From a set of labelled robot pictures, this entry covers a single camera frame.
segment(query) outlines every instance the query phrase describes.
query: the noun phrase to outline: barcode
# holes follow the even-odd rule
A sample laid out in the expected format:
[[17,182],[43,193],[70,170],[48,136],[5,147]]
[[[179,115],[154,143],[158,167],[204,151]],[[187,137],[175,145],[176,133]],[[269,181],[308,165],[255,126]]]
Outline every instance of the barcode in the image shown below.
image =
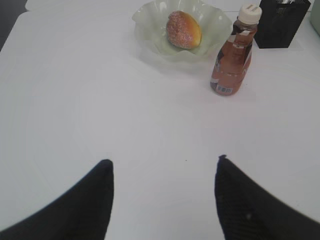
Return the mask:
[[218,92],[227,93],[227,94],[230,94],[232,92],[232,88],[227,88],[220,85],[216,86],[216,89]]

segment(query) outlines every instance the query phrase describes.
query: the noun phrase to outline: brown liquid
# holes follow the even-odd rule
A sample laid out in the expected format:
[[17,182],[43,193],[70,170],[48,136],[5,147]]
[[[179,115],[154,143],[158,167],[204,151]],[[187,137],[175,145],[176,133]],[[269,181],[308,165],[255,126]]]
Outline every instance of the brown liquid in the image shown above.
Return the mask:
[[247,73],[252,57],[252,41],[257,25],[247,25],[237,20],[229,39],[216,59],[210,85],[220,95],[235,94]]

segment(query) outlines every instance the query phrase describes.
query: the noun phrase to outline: green glass bowl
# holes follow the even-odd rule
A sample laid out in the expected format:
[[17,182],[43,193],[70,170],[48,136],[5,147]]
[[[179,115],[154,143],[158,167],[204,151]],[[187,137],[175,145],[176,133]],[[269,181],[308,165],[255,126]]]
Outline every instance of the green glass bowl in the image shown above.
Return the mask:
[[[202,40],[194,49],[173,46],[167,38],[168,16],[173,11],[183,11],[196,19],[202,29]],[[155,0],[143,5],[134,13],[135,36],[152,52],[186,58],[203,58],[219,50],[232,32],[232,21],[225,13],[201,0]]]

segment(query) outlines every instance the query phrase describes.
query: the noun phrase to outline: sugar-coated donut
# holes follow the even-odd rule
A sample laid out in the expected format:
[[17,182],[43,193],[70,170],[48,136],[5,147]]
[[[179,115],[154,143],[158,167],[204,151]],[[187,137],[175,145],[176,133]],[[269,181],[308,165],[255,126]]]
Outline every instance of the sugar-coated donut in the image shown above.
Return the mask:
[[199,46],[202,31],[197,21],[188,13],[174,11],[166,24],[167,37],[178,48],[193,49]]

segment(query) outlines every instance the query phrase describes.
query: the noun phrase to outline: white table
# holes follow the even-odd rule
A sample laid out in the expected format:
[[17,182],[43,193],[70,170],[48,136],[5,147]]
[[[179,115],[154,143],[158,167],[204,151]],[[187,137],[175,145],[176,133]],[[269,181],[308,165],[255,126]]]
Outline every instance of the white table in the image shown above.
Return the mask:
[[170,64],[141,52],[134,3],[106,2],[24,13],[0,53],[0,229],[108,158],[107,239],[222,240],[221,154],[320,221],[320,38],[309,15],[289,49],[255,46],[240,91],[220,97],[213,59]]
[[[100,0],[88,1],[88,0],[28,0],[25,8],[28,11],[34,11],[38,9],[46,9],[46,8],[54,8],[54,7],[63,7],[72,2],[77,2],[77,4],[81,3],[84,5],[92,5],[94,2]],[[311,2],[311,6],[309,11],[311,11],[312,6],[315,0],[309,0]],[[134,0],[132,1],[137,8],[141,6],[141,4],[150,2],[148,0]],[[246,3],[254,3],[259,5],[260,0],[204,0],[204,2],[212,4],[216,8],[222,9],[225,12],[238,12],[240,7]]]

